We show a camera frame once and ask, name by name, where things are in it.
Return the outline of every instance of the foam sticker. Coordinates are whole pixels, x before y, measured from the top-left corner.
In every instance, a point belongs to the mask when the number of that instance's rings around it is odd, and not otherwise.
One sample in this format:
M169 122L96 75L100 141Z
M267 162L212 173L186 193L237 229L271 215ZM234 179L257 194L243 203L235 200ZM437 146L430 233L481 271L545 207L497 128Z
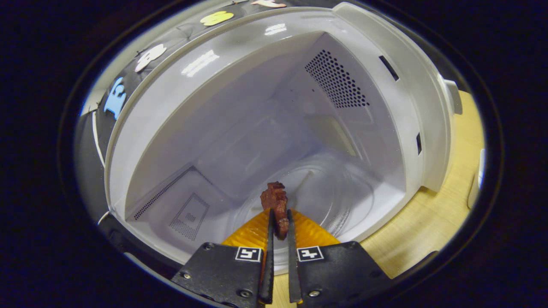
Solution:
M135 72L142 71L151 61L158 59L166 50L164 44L156 45L149 49L138 61L135 67Z
M215 12L213 14L207 15L206 17L200 19L200 22L203 23L204 26L214 26L223 21L231 19L232 17L234 17L234 14L232 13L227 13L226 11L219 11L219 12Z
M109 97L106 99L105 108L103 109L104 112L110 110L114 113L114 119L118 119L120 111L122 110L122 105L124 105L125 101L124 86L121 85L123 78L124 77L120 77L114 82L114 85L109 92Z
M251 4L258 4L262 5L263 7L269 7L269 8L285 8L287 5L283 3L276 3L274 0L257 0L255 2L252 2Z

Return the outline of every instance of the sticker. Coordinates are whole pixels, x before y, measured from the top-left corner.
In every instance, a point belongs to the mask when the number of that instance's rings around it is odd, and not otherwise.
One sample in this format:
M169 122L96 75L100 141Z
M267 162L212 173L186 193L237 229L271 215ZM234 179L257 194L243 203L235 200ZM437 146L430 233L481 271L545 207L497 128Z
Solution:
M299 248L297 249L297 254L299 255L299 262L323 259L322 251L319 249L319 246Z
M236 260L261 262L261 249L249 248L249 247L238 247L238 253L236 253Z
M252 2L251 4L258 4L262 5L263 7L269 7L269 8L285 8L287 5L283 3L276 3L274 0L257 0L255 2Z
M219 11L200 19L200 22L203 23L204 26L213 26L228 19L231 19L232 17L234 17L234 14L232 13Z
M151 61L158 59L167 48L164 47L164 44L154 46L149 49L146 54L144 54L138 61L137 66L135 67L135 72L140 72L143 70Z
M124 86L121 85L123 78L120 77L114 82L109 97L106 99L105 108L103 109L104 112L110 110L114 113L114 119L118 119L125 101Z

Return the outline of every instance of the yellow foam sticker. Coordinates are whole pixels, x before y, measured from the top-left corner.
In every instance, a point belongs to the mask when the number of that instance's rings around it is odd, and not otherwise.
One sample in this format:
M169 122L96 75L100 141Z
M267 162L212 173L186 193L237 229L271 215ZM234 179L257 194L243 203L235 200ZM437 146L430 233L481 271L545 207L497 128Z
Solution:
M207 15L206 17L200 19L200 22L203 23L204 26L214 26L223 21L231 19L232 17L234 17L234 14L232 13L227 13L226 11L219 11L219 12L215 12L213 14Z

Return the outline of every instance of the brown food item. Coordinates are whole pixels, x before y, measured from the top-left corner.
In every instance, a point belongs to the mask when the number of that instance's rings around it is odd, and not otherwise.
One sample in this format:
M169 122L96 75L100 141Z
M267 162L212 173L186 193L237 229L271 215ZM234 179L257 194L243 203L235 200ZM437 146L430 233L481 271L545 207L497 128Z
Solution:
M273 209L276 216L276 237L283 241L289 231L287 219L287 196L285 186L280 182L268 183L268 188L261 194L263 209Z

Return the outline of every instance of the black background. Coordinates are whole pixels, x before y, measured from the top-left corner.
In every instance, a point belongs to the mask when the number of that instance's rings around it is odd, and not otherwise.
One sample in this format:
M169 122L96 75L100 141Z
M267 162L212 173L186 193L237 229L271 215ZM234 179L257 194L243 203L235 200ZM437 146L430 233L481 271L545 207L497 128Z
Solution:
M197 305L119 255L63 198L56 139L64 102L87 63L169 1L4 1L2 291L4 306ZM387 2L371 1L383 7ZM389 1L473 64L500 112L500 194L477 237L392 306L541 305L546 299L546 4Z

